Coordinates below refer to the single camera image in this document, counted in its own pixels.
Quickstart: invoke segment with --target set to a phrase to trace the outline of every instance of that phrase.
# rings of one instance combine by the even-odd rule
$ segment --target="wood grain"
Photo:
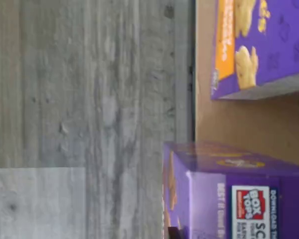
[[[85,166],[89,239],[160,237],[174,8],[0,0],[0,168]]]
[[[162,142],[174,139],[173,1],[87,4],[88,237],[159,238]]]
[[[299,94],[245,102],[210,100],[216,2],[196,3],[196,140],[299,163]]]
[[[85,238],[85,169],[0,169],[0,238]]]

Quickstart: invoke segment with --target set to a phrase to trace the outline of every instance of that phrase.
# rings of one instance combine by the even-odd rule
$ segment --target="yellow logo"
[[[217,161],[217,164],[238,168],[261,168],[265,166],[263,162],[249,161],[244,159],[224,159]]]

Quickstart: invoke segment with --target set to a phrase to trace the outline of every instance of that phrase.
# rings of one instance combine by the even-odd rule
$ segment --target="cardboard box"
[[[213,142],[164,146],[167,227],[185,239],[299,239],[299,166]]]
[[[215,38],[212,99],[299,91],[299,0],[218,0]]]

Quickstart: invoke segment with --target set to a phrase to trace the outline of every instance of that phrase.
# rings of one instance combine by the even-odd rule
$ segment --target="orange label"
[[[215,62],[219,80],[234,73],[234,49],[234,0],[219,0]]]

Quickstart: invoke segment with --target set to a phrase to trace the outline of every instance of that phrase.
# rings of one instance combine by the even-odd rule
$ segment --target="cracker box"
[[[218,0],[212,99],[299,91],[299,0]]]
[[[299,166],[213,142],[164,146],[164,238],[299,239]]]

